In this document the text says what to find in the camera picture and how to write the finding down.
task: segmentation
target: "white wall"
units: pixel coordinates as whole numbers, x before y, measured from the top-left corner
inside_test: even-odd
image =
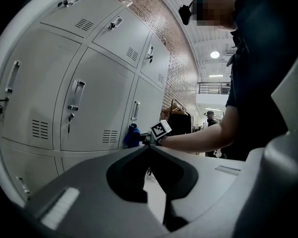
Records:
[[[215,105],[226,105],[228,94],[197,94],[197,104],[215,104]]]

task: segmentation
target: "fluorescent light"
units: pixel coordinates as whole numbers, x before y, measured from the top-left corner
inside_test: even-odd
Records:
[[[219,54],[219,52],[217,52],[217,51],[213,51],[212,53],[211,53],[211,57],[212,58],[218,58],[220,56],[220,54]]]
[[[210,75],[209,77],[223,77],[223,75]]]
[[[216,110],[216,111],[222,111],[222,109],[211,109],[211,108],[205,108],[205,109],[208,109],[208,110]]]

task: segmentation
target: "white strip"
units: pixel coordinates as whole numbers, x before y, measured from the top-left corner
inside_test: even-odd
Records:
[[[53,208],[43,217],[42,224],[52,230],[56,230],[71,206],[76,201],[79,190],[76,188],[68,188],[64,195],[57,201]]]

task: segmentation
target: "air vent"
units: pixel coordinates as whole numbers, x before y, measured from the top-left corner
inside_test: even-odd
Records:
[[[163,84],[163,76],[159,73],[158,80],[161,84]]]
[[[118,131],[104,130],[103,143],[116,143]]]
[[[49,125],[46,122],[32,120],[32,136],[37,138],[48,139]]]
[[[132,60],[137,61],[138,53],[134,51],[132,48],[129,48],[126,54]]]
[[[87,31],[89,28],[92,27],[92,25],[93,25],[92,22],[82,18],[75,26],[84,31]]]

